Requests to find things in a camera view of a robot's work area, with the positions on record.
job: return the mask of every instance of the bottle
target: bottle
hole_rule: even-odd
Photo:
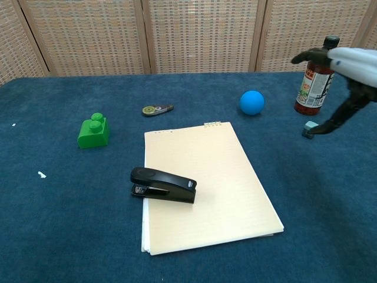
[[[327,36],[322,49],[330,50],[338,46],[339,37]],[[334,71],[309,61],[304,79],[295,102],[295,110],[304,115],[317,115],[328,93]]]

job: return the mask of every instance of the notepad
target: notepad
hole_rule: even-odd
[[[145,166],[197,181],[195,203],[144,199],[142,251],[183,251],[283,232],[229,122],[144,134]]]

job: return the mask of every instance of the foam ball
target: foam ball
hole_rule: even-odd
[[[242,94],[240,108],[247,115],[256,115],[264,107],[264,98],[259,91],[250,90]]]

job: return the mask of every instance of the lined paper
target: lined paper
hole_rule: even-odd
[[[142,250],[157,255],[283,232],[229,122],[144,137],[146,167],[194,179],[197,186],[194,204],[144,201],[142,241],[149,246]]]

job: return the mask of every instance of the stapler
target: stapler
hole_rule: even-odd
[[[131,171],[131,193],[150,199],[194,203],[197,182],[156,169],[136,167]]]

